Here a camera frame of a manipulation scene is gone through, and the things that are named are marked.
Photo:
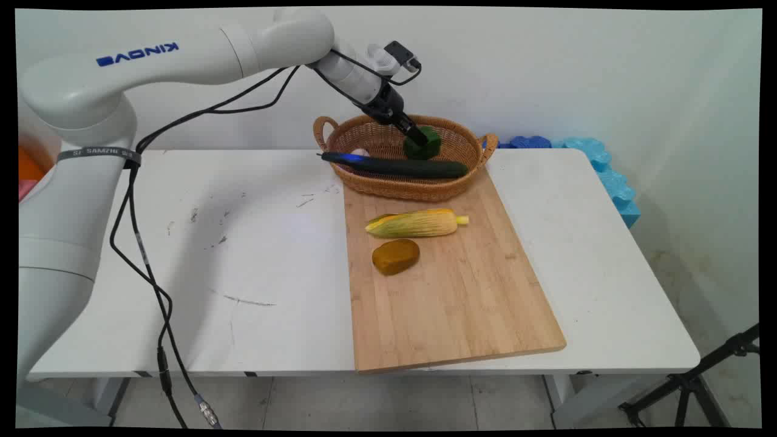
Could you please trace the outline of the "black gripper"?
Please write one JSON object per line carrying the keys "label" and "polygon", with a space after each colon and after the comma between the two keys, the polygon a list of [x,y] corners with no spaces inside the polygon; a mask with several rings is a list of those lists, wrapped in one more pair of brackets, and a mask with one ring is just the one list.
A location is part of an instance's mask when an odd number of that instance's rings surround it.
{"label": "black gripper", "polygon": [[393,126],[405,136],[405,142],[420,147],[427,134],[404,112],[404,100],[391,84],[382,84],[375,97],[363,104],[363,112],[378,124]]}

